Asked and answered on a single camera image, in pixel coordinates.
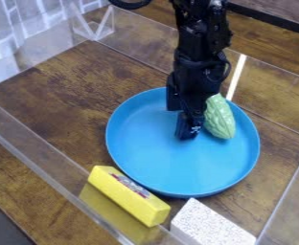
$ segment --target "black cable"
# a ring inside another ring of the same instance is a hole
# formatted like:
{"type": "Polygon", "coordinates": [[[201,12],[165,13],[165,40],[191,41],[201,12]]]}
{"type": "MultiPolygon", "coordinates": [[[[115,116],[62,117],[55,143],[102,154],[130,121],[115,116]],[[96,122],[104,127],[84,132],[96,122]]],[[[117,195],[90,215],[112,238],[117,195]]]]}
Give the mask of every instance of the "black cable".
{"type": "Polygon", "coordinates": [[[127,3],[122,0],[108,0],[108,2],[119,8],[133,11],[147,6],[153,2],[153,0],[141,0],[137,3],[127,3]]]}

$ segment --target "wooden table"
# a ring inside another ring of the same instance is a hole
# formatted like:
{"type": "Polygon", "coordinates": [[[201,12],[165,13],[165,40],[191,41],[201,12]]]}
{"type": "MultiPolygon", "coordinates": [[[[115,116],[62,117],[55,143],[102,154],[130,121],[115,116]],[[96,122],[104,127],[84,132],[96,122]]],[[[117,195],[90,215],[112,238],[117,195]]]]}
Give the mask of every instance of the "wooden table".
{"type": "MultiPolygon", "coordinates": [[[[167,1],[157,0],[138,12],[174,26],[167,1]]],[[[236,13],[229,19],[236,32],[232,48],[299,74],[299,34],[236,13]]],[[[114,165],[104,146],[112,110],[138,92],[165,86],[165,79],[162,72],[87,41],[3,82],[0,105],[91,170],[94,165],[114,165]]],[[[240,185],[201,201],[258,235],[299,165],[299,134],[250,116],[266,153],[240,185]]],[[[163,199],[173,206],[170,220],[186,201],[163,199]]],[[[118,243],[1,145],[0,207],[38,244],[118,243]]]]}

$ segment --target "white foam block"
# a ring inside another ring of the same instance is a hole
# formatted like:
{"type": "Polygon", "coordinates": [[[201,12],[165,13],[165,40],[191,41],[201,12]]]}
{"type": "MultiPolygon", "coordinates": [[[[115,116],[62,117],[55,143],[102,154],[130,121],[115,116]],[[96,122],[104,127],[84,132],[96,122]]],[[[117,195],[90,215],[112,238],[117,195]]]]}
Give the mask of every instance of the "white foam block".
{"type": "Polygon", "coordinates": [[[256,244],[256,237],[194,198],[174,217],[171,232],[189,245],[256,244]]]}

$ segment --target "blue plastic plate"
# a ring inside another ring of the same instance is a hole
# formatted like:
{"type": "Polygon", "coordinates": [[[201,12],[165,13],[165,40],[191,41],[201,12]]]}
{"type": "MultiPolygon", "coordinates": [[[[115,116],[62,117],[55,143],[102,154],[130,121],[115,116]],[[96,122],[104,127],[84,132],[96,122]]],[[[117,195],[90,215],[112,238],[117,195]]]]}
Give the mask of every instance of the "blue plastic plate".
{"type": "Polygon", "coordinates": [[[254,123],[230,102],[236,137],[221,140],[203,130],[194,140],[179,141],[178,112],[166,111],[165,100],[165,88],[158,88],[118,107],[106,129],[108,152],[126,174],[150,190],[182,198],[213,195],[254,168],[260,155],[254,123]]]}

